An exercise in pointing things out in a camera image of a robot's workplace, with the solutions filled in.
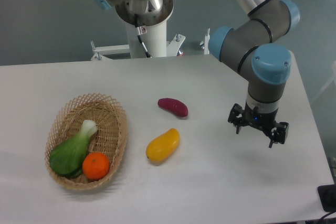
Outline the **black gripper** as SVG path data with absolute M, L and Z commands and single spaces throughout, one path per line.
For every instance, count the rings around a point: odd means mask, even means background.
M 260 104 L 254 105 L 248 101 L 246 101 L 245 109 L 235 103 L 229 113 L 228 122 L 236 128 L 236 134 L 239 134 L 241 128 L 245 126 L 245 121 L 248 126 L 263 132 L 270 132 L 268 147 L 272 148 L 274 144 L 284 144 L 289 131 L 289 123 L 275 122 L 277 112 L 278 108 L 264 110 Z

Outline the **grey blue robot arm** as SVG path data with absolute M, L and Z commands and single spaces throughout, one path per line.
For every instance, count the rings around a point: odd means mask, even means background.
M 166 22 L 173 0 L 95 0 L 102 9 L 115 8 L 125 22 L 132 58 L 168 56 Z M 237 29 L 218 28 L 206 42 L 218 61 L 248 81 L 245 106 L 235 104 L 229 123 L 240 130 L 262 131 L 271 144 L 286 141 L 289 124 L 277 122 L 279 101 L 291 72 L 291 52 L 276 40 L 295 28 L 300 13 L 290 0 L 237 0 L 249 20 Z

